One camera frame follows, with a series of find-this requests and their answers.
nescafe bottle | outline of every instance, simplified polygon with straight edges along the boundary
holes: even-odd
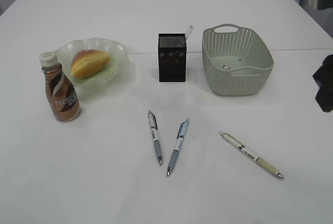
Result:
[[[80,113],[79,100],[73,84],[63,74],[54,52],[40,55],[45,75],[45,92],[54,116],[58,121],[71,121]]]

plate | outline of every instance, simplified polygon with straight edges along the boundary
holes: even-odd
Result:
[[[70,73],[71,64],[77,52],[85,49],[95,49],[108,53],[110,61],[99,72],[84,79],[76,79]],[[74,40],[55,51],[58,60],[62,65],[62,71],[64,74],[74,86],[79,86],[81,88],[92,88],[107,84],[108,81],[114,78],[121,68],[129,63],[128,52],[129,50],[119,42],[104,38]]]

black pen holder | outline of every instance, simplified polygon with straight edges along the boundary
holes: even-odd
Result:
[[[185,82],[185,34],[159,34],[158,66],[160,82]]]

table surface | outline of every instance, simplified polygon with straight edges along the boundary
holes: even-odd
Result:
[[[127,75],[77,89],[82,112],[57,122],[36,57],[2,65],[0,223],[332,223],[332,114],[312,74],[332,50],[272,51],[259,94],[221,97],[189,53],[185,83],[159,83],[156,54],[130,55]],[[147,110],[157,116],[164,164]],[[190,118],[170,177],[180,123]],[[234,135],[275,165],[280,181],[223,141]]]
[[[156,53],[158,33],[185,33],[193,24],[188,52],[201,52],[204,29],[224,23],[254,30],[270,50],[333,48],[333,39],[294,0],[16,0],[0,18],[6,32],[0,43],[24,41],[37,56],[102,37],[131,53]]]

beige pen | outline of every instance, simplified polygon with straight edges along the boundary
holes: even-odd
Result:
[[[247,157],[249,157],[251,160],[253,160],[255,163],[257,163],[260,167],[265,169],[270,174],[274,175],[278,179],[284,179],[284,176],[271,164],[266,162],[264,159],[260,158],[258,155],[256,155],[254,152],[248,150],[242,143],[237,141],[234,137],[227,133],[223,133],[222,131],[219,131],[219,134],[222,136],[223,139],[225,139],[228,143],[230,143],[232,146],[237,148],[239,151],[241,151],[243,154],[245,154]]]

